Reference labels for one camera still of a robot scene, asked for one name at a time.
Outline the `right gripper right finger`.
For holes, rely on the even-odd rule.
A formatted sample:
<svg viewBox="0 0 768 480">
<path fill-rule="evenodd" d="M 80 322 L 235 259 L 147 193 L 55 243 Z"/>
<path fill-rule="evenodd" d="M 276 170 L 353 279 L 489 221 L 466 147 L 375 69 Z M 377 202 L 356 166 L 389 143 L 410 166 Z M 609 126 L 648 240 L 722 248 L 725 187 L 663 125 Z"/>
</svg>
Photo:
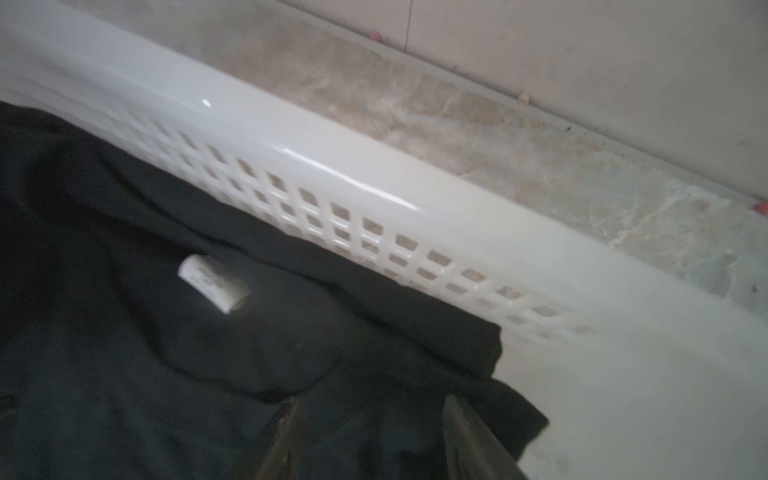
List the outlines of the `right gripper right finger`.
<svg viewBox="0 0 768 480">
<path fill-rule="evenodd" d="M 446 397 L 443 438 L 451 480 L 527 480 L 516 461 L 464 399 Z"/>
</svg>

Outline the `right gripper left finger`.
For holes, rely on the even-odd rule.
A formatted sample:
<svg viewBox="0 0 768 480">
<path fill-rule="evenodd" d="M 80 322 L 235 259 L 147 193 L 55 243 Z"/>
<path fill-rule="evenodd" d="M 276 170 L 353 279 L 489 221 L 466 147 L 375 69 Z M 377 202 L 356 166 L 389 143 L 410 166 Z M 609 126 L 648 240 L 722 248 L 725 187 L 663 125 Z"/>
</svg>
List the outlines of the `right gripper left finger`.
<svg viewBox="0 0 768 480">
<path fill-rule="evenodd" d="M 301 404 L 295 397 L 283 401 L 260 436 L 230 472 L 231 479 L 295 479 L 304 433 Z"/>
</svg>

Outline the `black t-shirt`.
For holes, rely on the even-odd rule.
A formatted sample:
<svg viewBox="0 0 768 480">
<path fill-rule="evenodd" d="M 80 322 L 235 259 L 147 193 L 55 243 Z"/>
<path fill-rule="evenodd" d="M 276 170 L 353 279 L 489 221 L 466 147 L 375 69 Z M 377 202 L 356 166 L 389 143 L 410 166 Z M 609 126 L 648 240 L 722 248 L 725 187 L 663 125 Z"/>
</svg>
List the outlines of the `black t-shirt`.
<svg viewBox="0 0 768 480">
<path fill-rule="evenodd" d="M 498 326 L 40 110 L 1 107 L 1 475 L 444 479 L 444 404 L 513 459 L 547 417 Z"/>
</svg>

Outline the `white plastic basket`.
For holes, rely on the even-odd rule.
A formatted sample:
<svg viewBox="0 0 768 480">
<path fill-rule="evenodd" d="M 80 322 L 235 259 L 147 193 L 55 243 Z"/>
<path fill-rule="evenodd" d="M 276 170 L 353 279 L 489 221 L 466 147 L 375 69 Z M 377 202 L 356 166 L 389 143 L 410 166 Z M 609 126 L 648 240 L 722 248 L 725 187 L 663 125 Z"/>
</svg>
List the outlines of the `white plastic basket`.
<svg viewBox="0 0 768 480">
<path fill-rule="evenodd" d="M 767 475 L 767 324 L 724 299 L 55 1 L 2 3 L 1 96 L 500 325 L 532 479 Z"/>
</svg>

